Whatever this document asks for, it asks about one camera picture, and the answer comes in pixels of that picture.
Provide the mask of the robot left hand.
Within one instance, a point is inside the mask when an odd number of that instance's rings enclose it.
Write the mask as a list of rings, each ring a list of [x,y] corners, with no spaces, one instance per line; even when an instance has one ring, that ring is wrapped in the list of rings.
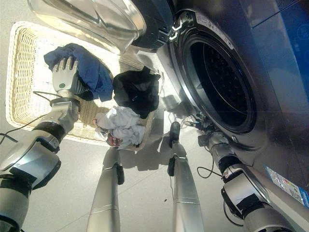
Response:
[[[73,98],[88,91],[78,74],[78,61],[73,57],[62,58],[52,69],[53,87],[61,97]]]

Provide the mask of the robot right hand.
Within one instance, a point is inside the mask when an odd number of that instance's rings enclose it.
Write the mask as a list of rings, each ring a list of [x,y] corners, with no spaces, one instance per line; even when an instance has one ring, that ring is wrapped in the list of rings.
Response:
[[[200,147],[211,149],[216,144],[229,144],[228,138],[207,116],[199,113],[191,115],[191,118],[194,119],[194,122],[190,122],[189,125],[202,132],[197,137]]]

